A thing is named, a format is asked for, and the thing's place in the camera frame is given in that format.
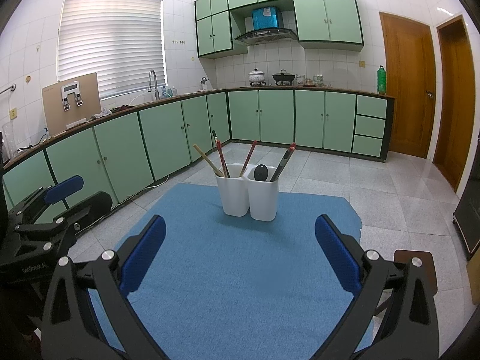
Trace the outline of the wooden door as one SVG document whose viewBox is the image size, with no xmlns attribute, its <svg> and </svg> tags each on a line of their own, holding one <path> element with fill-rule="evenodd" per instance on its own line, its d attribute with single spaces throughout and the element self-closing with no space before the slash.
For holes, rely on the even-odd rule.
<svg viewBox="0 0 480 360">
<path fill-rule="evenodd" d="M 436 71 L 429 26 L 380 14 L 385 47 L 386 93 L 394 98 L 389 149 L 425 158 L 434 121 Z"/>
<path fill-rule="evenodd" d="M 462 16 L 437 27 L 442 64 L 442 110 L 433 163 L 456 191 L 473 135 L 475 74 L 470 39 Z"/>
</svg>

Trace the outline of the white cooking pot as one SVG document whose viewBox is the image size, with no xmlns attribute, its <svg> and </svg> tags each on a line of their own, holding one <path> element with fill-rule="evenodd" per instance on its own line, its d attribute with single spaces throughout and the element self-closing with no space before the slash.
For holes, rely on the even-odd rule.
<svg viewBox="0 0 480 360">
<path fill-rule="evenodd" d="M 251 87 L 266 86 L 265 74 L 258 68 L 249 72 L 248 79 Z"/>
</svg>

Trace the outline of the black plastic spoon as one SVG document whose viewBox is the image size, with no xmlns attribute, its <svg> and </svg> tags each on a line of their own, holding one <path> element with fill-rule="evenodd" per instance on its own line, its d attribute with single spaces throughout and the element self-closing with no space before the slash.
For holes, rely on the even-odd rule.
<svg viewBox="0 0 480 360">
<path fill-rule="evenodd" d="M 269 169 L 264 164 L 259 164 L 256 166 L 253 173 L 254 180 L 257 181 L 266 181 L 269 177 Z"/>
</svg>

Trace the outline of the green upper kitchen cabinets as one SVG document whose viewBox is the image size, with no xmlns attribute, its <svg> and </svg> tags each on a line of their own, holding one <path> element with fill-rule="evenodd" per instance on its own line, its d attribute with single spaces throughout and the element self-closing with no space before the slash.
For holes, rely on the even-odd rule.
<svg viewBox="0 0 480 360">
<path fill-rule="evenodd" d="M 197 0 L 194 8 L 200 58 L 245 54 L 281 40 L 304 48 L 364 46 L 356 0 Z"/>
</svg>

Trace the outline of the black glass cabinet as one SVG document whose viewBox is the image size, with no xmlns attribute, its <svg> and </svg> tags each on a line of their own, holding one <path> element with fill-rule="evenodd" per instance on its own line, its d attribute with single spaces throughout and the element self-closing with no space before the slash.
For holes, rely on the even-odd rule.
<svg viewBox="0 0 480 360">
<path fill-rule="evenodd" d="M 463 192 L 459 204 L 453 214 L 454 223 L 459 229 L 459 232 L 465 242 L 465 253 L 468 261 L 470 261 L 479 248 L 479 206 L 479 147 L 477 147 L 472 170 L 465 186 L 465 191 Z"/>
</svg>

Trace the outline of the brown wooden stool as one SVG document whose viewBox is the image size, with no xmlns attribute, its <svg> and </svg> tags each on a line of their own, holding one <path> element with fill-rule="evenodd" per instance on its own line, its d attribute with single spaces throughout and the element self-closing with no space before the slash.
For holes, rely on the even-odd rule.
<svg viewBox="0 0 480 360">
<path fill-rule="evenodd" d="M 386 269 L 373 316 L 382 328 L 400 325 L 432 326 L 438 322 L 434 296 L 438 291 L 433 255 L 418 250 L 396 250 L 391 260 L 376 250 L 366 252 L 368 261 Z"/>
</svg>

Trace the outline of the window blinds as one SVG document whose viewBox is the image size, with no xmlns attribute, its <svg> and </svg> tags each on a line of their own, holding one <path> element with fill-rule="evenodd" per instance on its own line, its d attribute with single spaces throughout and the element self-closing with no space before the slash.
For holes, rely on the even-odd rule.
<svg viewBox="0 0 480 360">
<path fill-rule="evenodd" d="M 101 99 L 168 82 L 163 0 L 64 0 L 58 29 L 61 81 L 97 74 Z"/>
</svg>

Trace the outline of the green lower kitchen cabinets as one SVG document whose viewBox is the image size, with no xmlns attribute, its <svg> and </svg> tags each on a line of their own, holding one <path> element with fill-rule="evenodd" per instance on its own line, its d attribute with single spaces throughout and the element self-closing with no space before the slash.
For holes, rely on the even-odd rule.
<svg viewBox="0 0 480 360">
<path fill-rule="evenodd" d="M 83 188 L 50 206 L 51 220 L 98 191 L 120 204 L 230 141 L 296 145 L 383 161 L 393 97 L 336 88 L 215 89 L 140 106 L 75 127 L 7 164 L 2 187 L 15 206 L 36 189 L 80 176 Z"/>
</svg>

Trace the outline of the blue box on hood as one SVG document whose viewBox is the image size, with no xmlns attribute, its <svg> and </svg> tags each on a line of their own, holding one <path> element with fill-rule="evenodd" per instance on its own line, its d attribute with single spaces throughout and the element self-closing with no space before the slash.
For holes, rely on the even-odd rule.
<svg viewBox="0 0 480 360">
<path fill-rule="evenodd" d="M 253 30 L 278 29 L 283 27 L 281 12 L 277 7 L 262 7 L 251 12 Z"/>
</svg>

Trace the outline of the chrome sink faucet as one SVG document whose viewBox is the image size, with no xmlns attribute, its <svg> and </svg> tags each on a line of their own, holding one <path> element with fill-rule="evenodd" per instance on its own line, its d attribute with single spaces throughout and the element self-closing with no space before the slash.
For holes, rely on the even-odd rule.
<svg viewBox="0 0 480 360">
<path fill-rule="evenodd" d="M 157 81 L 157 76 L 156 72 L 154 69 L 151 69 L 149 71 L 149 84 L 148 84 L 148 92 L 154 92 L 154 99 L 160 100 L 160 92 L 158 88 L 158 81 Z"/>
</svg>

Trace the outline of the plain bamboo chopstick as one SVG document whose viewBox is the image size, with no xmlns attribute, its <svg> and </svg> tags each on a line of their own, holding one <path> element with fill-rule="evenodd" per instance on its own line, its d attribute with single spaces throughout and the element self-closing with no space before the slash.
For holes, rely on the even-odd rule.
<svg viewBox="0 0 480 360">
<path fill-rule="evenodd" d="M 207 164 L 214 171 L 216 176 L 224 177 L 224 173 L 208 158 L 208 156 L 199 148 L 197 144 L 193 144 L 195 150 L 200 154 L 200 156 L 207 162 Z"/>
</svg>

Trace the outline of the white double utensil holder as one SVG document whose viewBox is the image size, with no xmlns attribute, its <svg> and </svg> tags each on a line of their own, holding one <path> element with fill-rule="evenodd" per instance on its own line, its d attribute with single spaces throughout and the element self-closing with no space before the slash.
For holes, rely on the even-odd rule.
<svg viewBox="0 0 480 360">
<path fill-rule="evenodd" d="M 254 172 L 257 165 L 248 165 L 243 176 L 240 163 L 228 163 L 230 178 L 217 177 L 223 211 L 226 215 L 243 217 L 250 212 L 257 221 L 273 221 L 278 207 L 278 180 L 271 182 L 275 168 L 267 166 L 266 181 L 256 180 Z"/>
</svg>

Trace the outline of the blue table mat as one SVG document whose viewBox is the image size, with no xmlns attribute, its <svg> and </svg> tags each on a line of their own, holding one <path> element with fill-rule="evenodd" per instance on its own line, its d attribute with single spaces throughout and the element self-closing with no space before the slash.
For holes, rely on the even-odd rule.
<svg viewBox="0 0 480 360">
<path fill-rule="evenodd" d="M 128 300 L 171 359 L 309 359 L 352 300 L 315 238 L 323 214 L 360 237 L 361 219 L 342 197 L 280 193 L 275 219 L 261 222 L 228 216 L 217 188 L 195 184 L 95 233 L 118 249 L 164 218 L 165 240 Z"/>
</svg>

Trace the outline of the cardboard panel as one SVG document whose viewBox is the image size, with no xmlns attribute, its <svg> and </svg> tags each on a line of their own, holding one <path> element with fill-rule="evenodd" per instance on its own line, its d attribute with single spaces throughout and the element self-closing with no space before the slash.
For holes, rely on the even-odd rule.
<svg viewBox="0 0 480 360">
<path fill-rule="evenodd" d="M 55 137 L 101 112 L 97 74 L 90 73 L 44 87 L 42 101 L 48 133 Z"/>
</svg>

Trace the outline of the black wok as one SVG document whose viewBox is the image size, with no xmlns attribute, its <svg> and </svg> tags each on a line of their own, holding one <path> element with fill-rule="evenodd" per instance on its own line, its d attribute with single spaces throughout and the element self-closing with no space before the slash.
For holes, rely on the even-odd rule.
<svg viewBox="0 0 480 360">
<path fill-rule="evenodd" d="M 281 69 L 281 72 L 272 75 L 276 86 L 292 86 L 296 75 L 287 72 L 285 69 Z"/>
</svg>

